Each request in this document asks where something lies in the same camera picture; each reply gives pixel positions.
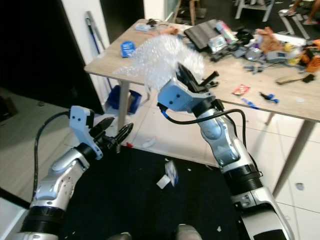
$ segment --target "wooden table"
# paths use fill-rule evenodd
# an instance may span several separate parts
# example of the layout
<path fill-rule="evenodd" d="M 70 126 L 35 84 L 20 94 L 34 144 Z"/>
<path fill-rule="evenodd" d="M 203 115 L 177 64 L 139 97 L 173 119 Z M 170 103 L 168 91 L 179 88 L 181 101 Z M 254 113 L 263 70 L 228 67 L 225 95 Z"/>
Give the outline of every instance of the wooden table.
<path fill-rule="evenodd" d="M 146 23 L 146 19 L 140 19 L 136 23 Z M 117 79 L 121 82 L 120 106 L 118 129 L 122 128 L 125 122 L 125 116 L 128 109 L 128 93 L 129 84 L 144 85 L 142 76 L 131 77 L 125 74 L 117 74 L 116 70 L 123 66 L 130 66 L 129 58 L 122 58 L 121 43 L 124 41 L 132 41 L 138 47 L 144 41 L 149 39 L 150 35 L 137 33 L 133 24 L 126 32 L 124 32 L 117 40 L 115 40 L 98 58 L 94 59 L 90 64 L 85 66 L 85 71 L 107 78 Z M 191 26 L 172 24 L 182 31 Z M 211 89 L 217 98 L 225 103 L 235 104 L 248 107 L 242 100 L 232 94 L 232 91 L 240 84 L 250 87 L 245 94 L 245 98 L 252 101 L 261 110 L 270 112 L 271 117 L 274 114 L 281 114 L 295 118 L 304 119 L 304 123 L 294 142 L 294 145 L 288 155 L 283 170 L 280 174 L 278 182 L 274 189 L 276 197 L 288 178 L 290 172 L 294 168 L 305 143 L 310 136 L 315 123 L 320 122 L 320 74 L 316 73 L 316 80 L 308 84 L 302 81 L 296 81 L 279 86 L 275 83 L 275 79 L 296 74 L 298 70 L 294 67 L 285 67 L 276 65 L 266 68 L 263 72 L 252 74 L 243 69 L 244 65 L 252 64 L 245 59 L 236 59 L 233 56 L 227 56 L 219 62 L 212 63 L 208 57 L 204 58 L 205 76 L 207 78 L 213 71 L 218 71 L 219 86 Z M 259 92 L 264 94 L 274 94 L 279 99 L 279 104 L 273 104 L 265 101 Z M 304 99 L 304 102 L 297 102 L 297 98 Z"/>

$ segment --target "silver arm segment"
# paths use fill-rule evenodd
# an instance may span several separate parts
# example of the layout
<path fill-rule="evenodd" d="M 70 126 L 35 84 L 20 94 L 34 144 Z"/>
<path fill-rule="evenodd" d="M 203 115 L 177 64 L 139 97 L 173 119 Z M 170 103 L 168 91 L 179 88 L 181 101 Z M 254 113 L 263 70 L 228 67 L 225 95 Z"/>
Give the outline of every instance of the silver arm segment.
<path fill-rule="evenodd" d="M 39 183 L 36 195 L 31 202 L 29 217 L 37 216 L 37 212 L 45 211 L 43 219 L 50 217 L 62 219 L 68 203 L 74 193 L 75 185 L 82 174 L 89 168 L 85 157 L 75 148 L 67 151 L 56 160 L 49 169 L 48 175 Z M 41 229 L 32 220 L 25 221 L 22 229 L 16 234 L 15 240 L 57 240 L 54 233 L 60 227 L 58 221 L 47 224 L 47 229 Z"/>
<path fill-rule="evenodd" d="M 113 117 L 107 117 L 93 127 L 94 112 L 72 106 L 70 127 L 80 144 L 68 150 L 49 168 L 39 183 L 28 215 L 15 240 L 57 240 L 62 219 L 75 186 L 90 162 L 102 158 L 106 151 L 120 144 L 131 132 L 133 123 L 125 125 L 115 137 L 106 136 Z"/>
<path fill-rule="evenodd" d="M 209 109 L 201 114 L 198 119 L 214 113 L 214 109 Z M 210 145 L 222 174 L 229 175 L 232 172 L 254 165 L 244 144 L 236 137 L 234 126 L 229 119 L 221 116 L 200 122 L 199 125 L 201 135 Z M 231 200 L 235 207 L 243 212 L 241 218 L 249 239 L 255 240 L 256 235 L 280 230 L 285 239 L 293 240 L 293 232 L 269 188 L 263 186 L 260 179 L 249 178 L 248 180 L 251 180 L 251 182 L 239 180 L 239 178 L 244 177 L 244 175 L 235 177 L 234 182 L 231 181 L 230 177 L 227 179 L 229 179 L 228 185 L 231 192 L 236 192 L 237 190 L 233 188 L 239 188 L 241 185 L 243 189 L 247 189 L 247 191 L 231 196 Z"/>
<path fill-rule="evenodd" d="M 167 82 L 158 94 L 158 106 L 162 112 L 166 109 L 188 111 L 194 113 L 198 120 L 221 113 L 222 109 L 215 105 L 215 101 L 208 88 L 198 84 L 192 73 L 179 63 L 176 78 Z M 245 232 L 242 237 L 249 240 L 294 240 L 273 195 L 260 180 L 262 173 L 256 169 L 246 147 L 236 137 L 232 122 L 220 116 L 198 124 L 230 188 L 231 200 L 240 212 L 238 223 Z"/>

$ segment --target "floor debris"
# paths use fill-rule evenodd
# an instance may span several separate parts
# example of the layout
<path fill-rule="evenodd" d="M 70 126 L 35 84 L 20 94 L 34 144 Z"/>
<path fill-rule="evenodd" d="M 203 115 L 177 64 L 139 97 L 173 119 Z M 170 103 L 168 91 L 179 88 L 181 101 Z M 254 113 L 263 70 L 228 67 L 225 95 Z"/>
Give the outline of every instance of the floor debris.
<path fill-rule="evenodd" d="M 164 164 L 165 174 L 170 178 L 171 184 L 174 187 L 178 183 L 178 172 L 174 161 L 168 161 Z"/>
<path fill-rule="evenodd" d="M 295 101 L 297 102 L 297 103 L 303 103 L 305 100 L 302 98 L 302 97 L 296 97 L 295 98 Z"/>
<path fill-rule="evenodd" d="M 167 186 L 170 182 L 170 178 L 167 175 L 163 175 L 162 178 L 156 184 L 159 188 L 164 189 L 165 186 Z"/>
<path fill-rule="evenodd" d="M 142 147 L 146 149 L 146 148 L 153 146 L 155 143 L 156 143 L 155 137 L 149 138 L 142 144 Z"/>
<path fill-rule="evenodd" d="M 296 183 L 295 186 L 300 191 L 305 190 L 305 185 L 303 183 L 301 183 L 301 182 Z"/>

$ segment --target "orange object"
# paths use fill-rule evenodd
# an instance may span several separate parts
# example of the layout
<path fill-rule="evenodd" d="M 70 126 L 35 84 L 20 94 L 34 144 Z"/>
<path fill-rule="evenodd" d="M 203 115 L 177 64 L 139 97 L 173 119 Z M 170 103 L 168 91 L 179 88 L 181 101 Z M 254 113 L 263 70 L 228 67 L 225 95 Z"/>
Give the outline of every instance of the orange object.
<path fill-rule="evenodd" d="M 302 53 L 301 61 L 306 64 L 306 72 L 316 72 L 320 69 L 320 48 L 317 46 L 306 47 Z"/>
<path fill-rule="evenodd" d="M 179 30 L 175 28 L 174 26 L 165 28 L 160 30 L 160 34 L 172 34 L 172 35 L 177 35 Z"/>
<path fill-rule="evenodd" d="M 308 63 L 305 71 L 309 73 L 314 73 L 320 69 L 320 55 L 314 56 L 311 61 Z"/>
<path fill-rule="evenodd" d="M 314 40 L 313 44 L 316 45 L 318 49 L 320 49 L 320 39 Z"/>
<path fill-rule="evenodd" d="M 155 34 L 151 33 L 151 32 L 145 32 L 145 31 L 136 31 L 137 34 L 145 34 L 145 35 L 150 35 L 152 37 L 155 36 Z"/>
<path fill-rule="evenodd" d="M 270 27 L 265 27 L 264 29 L 257 29 L 256 33 L 263 37 L 260 49 L 266 54 L 273 51 L 282 51 L 283 46 L 279 40 L 274 36 L 274 32 Z"/>
<path fill-rule="evenodd" d="M 131 143 L 129 143 L 129 142 L 126 143 L 126 146 L 127 146 L 128 148 L 133 148 L 133 147 L 134 147 L 134 146 L 133 146 Z"/>

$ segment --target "white tile floor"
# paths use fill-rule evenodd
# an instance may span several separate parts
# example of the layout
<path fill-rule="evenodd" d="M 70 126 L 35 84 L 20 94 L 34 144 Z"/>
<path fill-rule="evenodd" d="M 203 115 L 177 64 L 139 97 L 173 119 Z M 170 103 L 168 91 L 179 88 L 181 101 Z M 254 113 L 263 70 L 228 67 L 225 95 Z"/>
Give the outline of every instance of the white tile floor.
<path fill-rule="evenodd" d="M 197 125 L 175 125 L 168 122 L 157 108 L 157 97 L 153 91 L 149 101 L 144 101 L 147 98 L 144 87 L 133 85 L 131 89 L 142 94 L 142 104 L 138 111 L 130 115 L 127 118 L 127 122 L 134 122 L 134 128 L 130 136 L 124 141 L 132 143 L 134 148 L 144 149 L 146 151 L 168 155 L 176 158 L 182 158 L 190 161 L 200 162 L 210 166 L 217 166 L 214 157 L 212 155 L 209 145 L 202 139 L 200 134 L 200 128 Z M 14 102 L 17 106 L 21 105 L 25 111 L 19 111 L 19 114 L 15 116 L 16 119 L 24 118 L 26 113 L 33 113 L 35 116 L 41 116 L 40 122 L 46 119 L 48 114 L 53 114 L 59 109 L 55 109 L 54 106 L 45 105 L 47 108 L 37 108 L 32 104 L 22 104 L 25 102 L 25 98 L 15 98 L 18 103 Z M 246 122 L 246 141 L 247 148 L 252 156 L 256 159 L 256 162 L 261 171 L 263 171 L 263 181 L 271 189 L 274 188 L 277 178 L 280 174 L 282 166 L 289 154 L 291 146 L 295 141 L 298 134 L 302 120 L 287 117 L 282 115 L 276 115 L 269 126 L 265 125 L 269 113 L 259 110 L 254 110 L 245 107 L 234 106 L 231 104 L 225 104 L 226 109 L 240 108 L 243 109 L 247 122 Z M 118 111 L 114 109 L 108 109 L 107 116 L 117 115 Z M 193 118 L 193 116 L 186 112 L 172 112 L 168 114 L 177 120 L 187 121 Z M 231 117 L 235 120 L 237 125 L 237 132 L 239 137 L 242 137 L 242 121 L 240 115 L 233 113 Z M 18 159 L 19 155 L 24 156 L 24 171 L 17 173 L 17 166 L 15 165 L 15 172 L 11 172 L 9 167 L 3 168 L 1 165 L 0 185 L 14 189 L 14 193 L 27 199 L 31 192 L 31 177 L 32 177 L 32 145 L 34 132 L 29 133 L 19 139 L 19 132 L 24 129 L 24 125 L 40 126 L 40 122 L 29 119 L 25 121 L 17 121 L 21 127 L 15 132 L 14 137 L 9 136 L 11 131 L 15 130 L 15 126 L 11 124 L 1 125 L 1 148 L 0 155 L 1 164 L 3 163 L 3 157 L 5 156 L 8 162 L 10 159 Z M 70 133 L 64 126 L 64 122 L 57 122 L 57 125 L 52 126 L 55 131 L 48 131 L 48 135 L 43 136 L 42 143 L 46 140 L 60 142 L 57 144 L 54 152 L 48 152 L 46 160 L 43 160 L 41 169 L 48 169 L 51 162 L 65 151 L 66 145 L 74 146 L 77 144 L 77 139 Z M 116 123 L 112 124 L 113 127 L 109 129 L 109 133 L 112 135 L 116 132 Z M 156 142 L 149 148 L 143 148 L 143 143 L 151 138 L 155 138 Z M 44 145 L 41 149 L 42 154 L 49 151 Z M 320 191 L 318 183 L 320 181 L 320 124 L 317 124 L 313 130 L 312 136 L 306 144 L 303 150 L 298 164 L 294 171 L 287 180 L 285 187 L 280 192 L 276 201 L 279 203 L 279 207 L 283 211 L 284 215 L 288 219 L 295 237 L 297 240 L 315 240 L 320 239 L 319 226 L 320 226 Z M 11 184 L 4 184 L 5 180 L 12 179 L 12 176 L 16 175 L 17 180 Z M 303 183 L 304 190 L 298 190 L 296 183 Z"/>

